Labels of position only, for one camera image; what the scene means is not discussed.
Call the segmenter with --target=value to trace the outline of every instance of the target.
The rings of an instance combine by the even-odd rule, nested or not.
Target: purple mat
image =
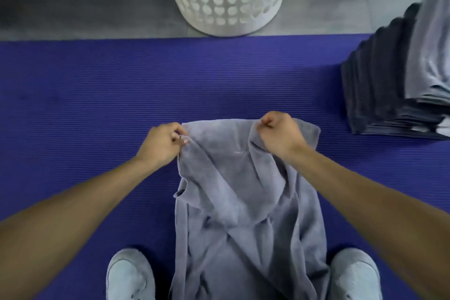
[[[151,126],[289,112],[322,129],[318,150],[450,210],[450,142],[354,136],[339,64],[367,35],[0,43],[0,219],[131,158]],[[165,299],[174,271],[176,164],[139,185],[38,299],[98,300],[110,258],[138,246]],[[387,300],[414,299],[321,199],[330,250],[362,248]]]

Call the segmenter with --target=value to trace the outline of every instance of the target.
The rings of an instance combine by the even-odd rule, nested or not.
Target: shoe
[[[362,250],[347,248],[331,261],[329,300],[382,300],[380,273]]]
[[[152,267],[137,249],[115,254],[106,273],[106,300],[155,300]]]

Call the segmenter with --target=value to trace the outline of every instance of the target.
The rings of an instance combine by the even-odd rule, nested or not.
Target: dark gray fabric
[[[379,28],[341,66],[348,123],[353,133],[448,139],[436,133],[449,108],[442,93],[405,98],[405,71],[418,4]]]
[[[319,128],[296,120],[307,143]],[[173,300],[324,299],[326,238],[317,192],[268,153],[257,120],[184,124]]]
[[[423,0],[409,49],[405,95],[450,105],[450,0]]]

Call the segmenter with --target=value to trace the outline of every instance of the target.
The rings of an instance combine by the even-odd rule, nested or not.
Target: person's left hand
[[[135,158],[157,170],[170,163],[188,143],[188,139],[181,138],[181,135],[188,133],[177,122],[152,127]]]

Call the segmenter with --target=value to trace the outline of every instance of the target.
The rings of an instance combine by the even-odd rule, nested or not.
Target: person's left arm
[[[0,299],[28,300],[75,257],[140,182],[187,144],[180,124],[150,130],[134,158],[0,222]]]

